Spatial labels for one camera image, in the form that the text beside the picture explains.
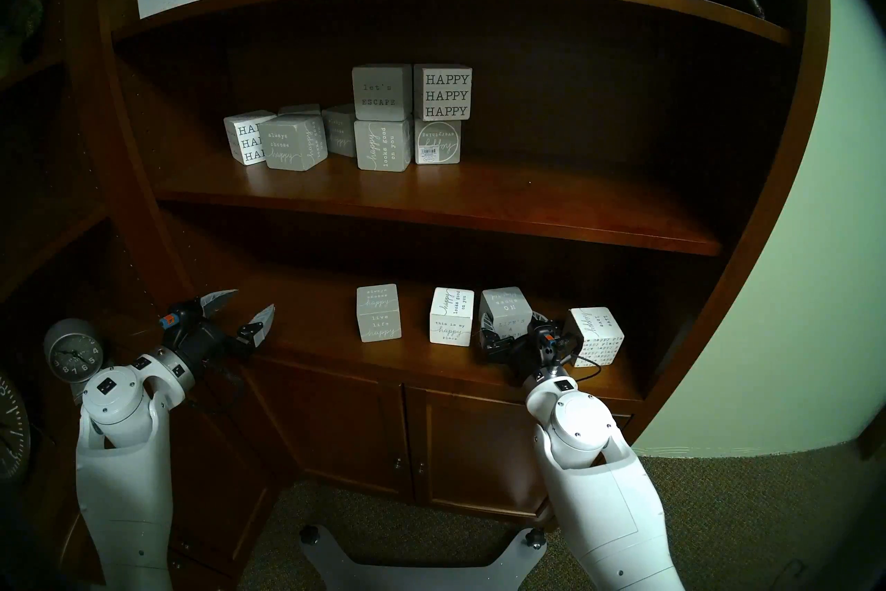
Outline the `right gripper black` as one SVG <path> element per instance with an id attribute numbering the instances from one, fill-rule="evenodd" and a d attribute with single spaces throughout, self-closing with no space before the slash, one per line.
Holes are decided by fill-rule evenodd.
<path id="1" fill-rule="evenodd" d="M 532 313 L 528 333 L 516 340 L 498 334 L 492 316 L 480 317 L 480 347 L 490 360 L 506 360 L 517 385 L 567 376 L 563 366 L 579 352 L 579 335 L 563 333 L 563 320 Z"/>

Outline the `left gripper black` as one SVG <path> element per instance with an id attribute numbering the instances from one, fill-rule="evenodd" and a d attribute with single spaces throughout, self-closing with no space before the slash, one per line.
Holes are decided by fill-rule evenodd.
<path id="1" fill-rule="evenodd" d="M 160 317 L 164 330 L 163 346 L 175 353 L 196 379 L 204 377 L 208 369 L 226 379 L 238 379 L 223 360 L 243 356 L 243 344 L 254 350 L 261 346 L 270 332 L 275 317 L 271 304 L 256 314 L 250 322 L 237 330 L 236 336 L 226 334 L 213 323 L 212 318 L 225 308 L 238 289 L 217 290 L 198 297 L 198 302 L 173 304 Z"/>

